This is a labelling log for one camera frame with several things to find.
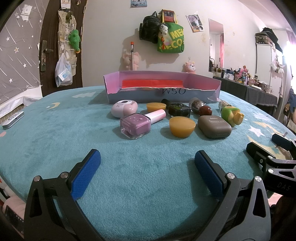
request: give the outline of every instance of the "door handle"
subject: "door handle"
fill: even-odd
[[[52,49],[47,48],[47,41],[43,40],[42,41],[42,46],[41,46],[41,61],[40,61],[40,71],[44,72],[46,71],[46,53],[53,52]]]
[[[45,50],[43,50],[43,52],[53,52],[53,50],[52,49],[45,49]]]

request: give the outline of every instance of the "white bottle cap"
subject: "white bottle cap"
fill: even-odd
[[[146,114],[145,116],[149,117],[151,120],[151,124],[154,124],[155,122],[158,122],[165,118],[166,112],[164,110],[157,110],[153,111],[151,113]]]

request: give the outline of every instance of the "star wallpaper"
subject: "star wallpaper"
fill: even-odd
[[[0,32],[0,104],[40,85],[39,42],[49,0],[25,0]]]

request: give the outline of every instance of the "black bottle cap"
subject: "black bottle cap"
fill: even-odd
[[[169,106],[170,104],[172,104],[172,102],[169,101],[169,100],[167,100],[167,99],[163,99],[163,100],[161,101],[161,103],[166,104],[166,105],[167,105],[167,108],[168,108],[168,106]]]

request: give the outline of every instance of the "yellow semicircle soap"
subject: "yellow semicircle soap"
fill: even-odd
[[[169,121],[170,131],[176,137],[186,138],[194,131],[196,123],[183,116],[172,117]]]
[[[148,113],[151,113],[157,110],[165,110],[166,104],[153,102],[153,103],[148,103],[146,107],[147,107]]]

